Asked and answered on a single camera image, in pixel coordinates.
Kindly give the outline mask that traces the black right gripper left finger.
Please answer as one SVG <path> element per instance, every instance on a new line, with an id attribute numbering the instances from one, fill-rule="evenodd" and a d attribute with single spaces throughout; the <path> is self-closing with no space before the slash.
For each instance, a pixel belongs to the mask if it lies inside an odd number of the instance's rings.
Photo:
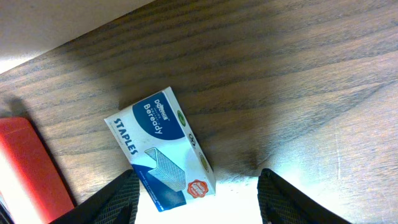
<path id="1" fill-rule="evenodd" d="M 134 224 L 140 196 L 139 179 L 127 170 L 73 210 L 57 224 Z"/>

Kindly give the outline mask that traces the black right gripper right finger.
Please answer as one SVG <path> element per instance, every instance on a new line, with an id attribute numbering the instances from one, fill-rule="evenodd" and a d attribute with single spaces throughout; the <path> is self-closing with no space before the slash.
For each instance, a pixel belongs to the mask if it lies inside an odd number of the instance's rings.
<path id="1" fill-rule="evenodd" d="M 257 197 L 263 223 L 347 223 L 270 169 L 258 178 Z"/>

